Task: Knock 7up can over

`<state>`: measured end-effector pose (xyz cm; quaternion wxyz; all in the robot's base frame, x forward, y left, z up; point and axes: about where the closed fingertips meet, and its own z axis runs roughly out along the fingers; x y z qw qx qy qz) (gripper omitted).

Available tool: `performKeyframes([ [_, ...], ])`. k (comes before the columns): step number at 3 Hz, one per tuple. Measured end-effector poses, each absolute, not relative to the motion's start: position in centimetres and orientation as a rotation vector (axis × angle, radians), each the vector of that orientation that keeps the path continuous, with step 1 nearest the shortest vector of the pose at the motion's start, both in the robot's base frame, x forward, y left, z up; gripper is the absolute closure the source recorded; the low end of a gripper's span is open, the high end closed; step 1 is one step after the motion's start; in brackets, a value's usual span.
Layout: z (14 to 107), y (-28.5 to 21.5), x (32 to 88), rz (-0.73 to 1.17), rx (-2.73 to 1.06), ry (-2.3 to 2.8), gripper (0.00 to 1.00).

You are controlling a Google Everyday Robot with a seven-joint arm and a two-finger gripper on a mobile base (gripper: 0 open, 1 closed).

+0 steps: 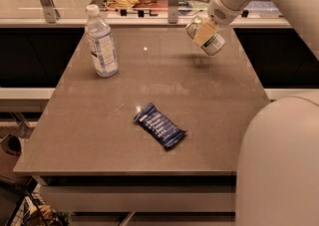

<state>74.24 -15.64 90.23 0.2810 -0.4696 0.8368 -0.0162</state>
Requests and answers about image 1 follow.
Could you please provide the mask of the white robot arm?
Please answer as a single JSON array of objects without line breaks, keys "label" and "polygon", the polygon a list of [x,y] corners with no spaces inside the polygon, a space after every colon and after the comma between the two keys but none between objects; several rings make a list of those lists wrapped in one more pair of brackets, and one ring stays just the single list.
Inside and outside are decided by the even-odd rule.
[{"label": "white robot arm", "polygon": [[[210,0],[207,13],[231,23],[251,0]],[[319,0],[271,0],[313,54]],[[236,226],[319,226],[319,94],[275,101],[250,122],[238,156]]]}]

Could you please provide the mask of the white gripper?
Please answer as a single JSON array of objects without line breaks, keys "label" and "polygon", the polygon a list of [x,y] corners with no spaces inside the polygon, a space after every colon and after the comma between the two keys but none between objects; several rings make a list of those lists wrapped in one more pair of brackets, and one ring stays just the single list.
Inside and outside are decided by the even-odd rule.
[{"label": "white gripper", "polygon": [[203,46],[218,31],[218,25],[230,24],[242,10],[242,0],[210,0],[207,13],[210,20],[205,20],[197,29],[193,41]]}]

